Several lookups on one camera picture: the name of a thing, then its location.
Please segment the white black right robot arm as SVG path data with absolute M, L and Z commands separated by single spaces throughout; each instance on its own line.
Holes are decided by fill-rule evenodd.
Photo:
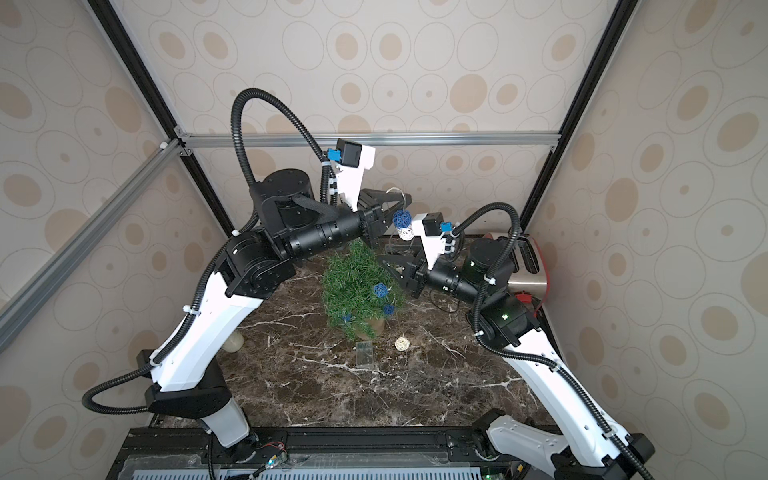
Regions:
M 650 440 L 628 432 L 599 406 L 533 311 L 508 290 L 515 272 L 508 238 L 475 241 L 462 266 L 444 256 L 429 264 L 424 252 L 377 260 L 413 296 L 429 288 L 470 304 L 467 320 L 479 345 L 518 373 L 558 428 L 551 432 L 494 413 L 479 426 L 483 455 L 516 457 L 554 479 L 651 478 Z

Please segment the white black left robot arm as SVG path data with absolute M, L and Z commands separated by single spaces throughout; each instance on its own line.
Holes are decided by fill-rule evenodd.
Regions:
M 308 175 L 282 169 L 251 188 L 261 226 L 232 236 L 203 274 L 187 317 L 154 352 L 145 352 L 152 413 L 200 421 L 224 448 L 246 441 L 251 426 L 215 356 L 236 327 L 292 278 L 302 260 L 361 238 L 373 245 L 408 194 L 365 189 L 354 211 L 315 200 Z

